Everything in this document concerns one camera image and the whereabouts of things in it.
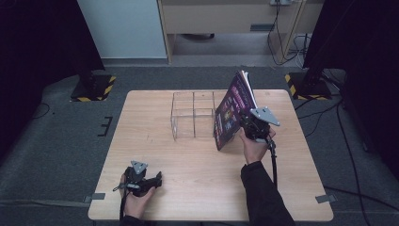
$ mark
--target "person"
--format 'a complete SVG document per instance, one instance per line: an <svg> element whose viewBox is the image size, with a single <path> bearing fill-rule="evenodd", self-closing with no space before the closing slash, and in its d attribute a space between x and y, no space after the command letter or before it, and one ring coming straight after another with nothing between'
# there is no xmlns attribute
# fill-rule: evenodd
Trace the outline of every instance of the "person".
<svg viewBox="0 0 399 226"><path fill-rule="evenodd" d="M269 137L272 138L275 134L276 132L270 129ZM244 143L244 157L247 161L241 169L241 180L247 194L249 224L251 226L295 225L281 195L263 166L262 159L266 154L267 144L247 138L243 128L240 129L239 137ZM120 181L124 182L124 175L122 175ZM136 197L130 193L126 198L124 217L120 225L144 225L141 218L154 192L155 187L152 187L143 197Z"/></svg>

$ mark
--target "white wall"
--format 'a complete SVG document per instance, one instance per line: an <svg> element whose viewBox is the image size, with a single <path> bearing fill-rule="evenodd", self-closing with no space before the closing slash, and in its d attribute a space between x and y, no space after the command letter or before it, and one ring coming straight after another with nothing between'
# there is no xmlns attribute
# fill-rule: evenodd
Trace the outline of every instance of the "white wall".
<svg viewBox="0 0 399 226"><path fill-rule="evenodd" d="M167 58L156 0L78 0L101 58Z"/></svg>

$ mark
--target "book cover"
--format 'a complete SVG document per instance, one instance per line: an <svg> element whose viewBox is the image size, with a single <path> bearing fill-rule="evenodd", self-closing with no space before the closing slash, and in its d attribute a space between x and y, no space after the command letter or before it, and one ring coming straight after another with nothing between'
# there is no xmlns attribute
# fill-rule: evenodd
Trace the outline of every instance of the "book cover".
<svg viewBox="0 0 399 226"><path fill-rule="evenodd" d="M229 89L215 111L214 137L220 151L240 129L240 111L248 114L251 108L257 108L247 73L237 72Z"/></svg>

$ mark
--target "sleeve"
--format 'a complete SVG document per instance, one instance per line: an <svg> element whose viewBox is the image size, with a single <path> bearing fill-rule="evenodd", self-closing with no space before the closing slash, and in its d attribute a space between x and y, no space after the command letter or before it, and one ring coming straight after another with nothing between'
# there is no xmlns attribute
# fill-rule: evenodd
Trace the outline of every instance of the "sleeve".
<svg viewBox="0 0 399 226"><path fill-rule="evenodd" d="M295 225L262 162L243 166L241 180L247 193L250 225Z"/></svg>
<svg viewBox="0 0 399 226"><path fill-rule="evenodd" d="M132 216L125 216L120 222L120 226L144 226L144 222Z"/></svg>

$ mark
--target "table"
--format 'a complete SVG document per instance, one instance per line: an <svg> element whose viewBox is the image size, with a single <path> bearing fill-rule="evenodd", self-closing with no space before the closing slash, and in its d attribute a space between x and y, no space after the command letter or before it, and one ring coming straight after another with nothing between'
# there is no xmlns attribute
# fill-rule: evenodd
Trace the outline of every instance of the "table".
<svg viewBox="0 0 399 226"><path fill-rule="evenodd" d="M271 47L284 62L296 33L312 33L324 0L290 2L279 8L279 34L273 29L276 6L270 0L157 0L169 63L176 34L269 32Z"/></svg>
<svg viewBox="0 0 399 226"><path fill-rule="evenodd" d="M176 90L134 90L127 95L104 162L88 216L119 219L120 194L112 189L130 161L148 163L147 178L163 172L163 185L144 214L147 220L242 221L247 218L246 194L240 179L245 164L239 137L218 152L212 137L173 139L170 125ZM281 123L277 135L279 192L294 220L332 220L329 202L287 91L255 89L258 106L267 105ZM221 102L222 95L215 97ZM271 175L269 153L263 159Z"/></svg>

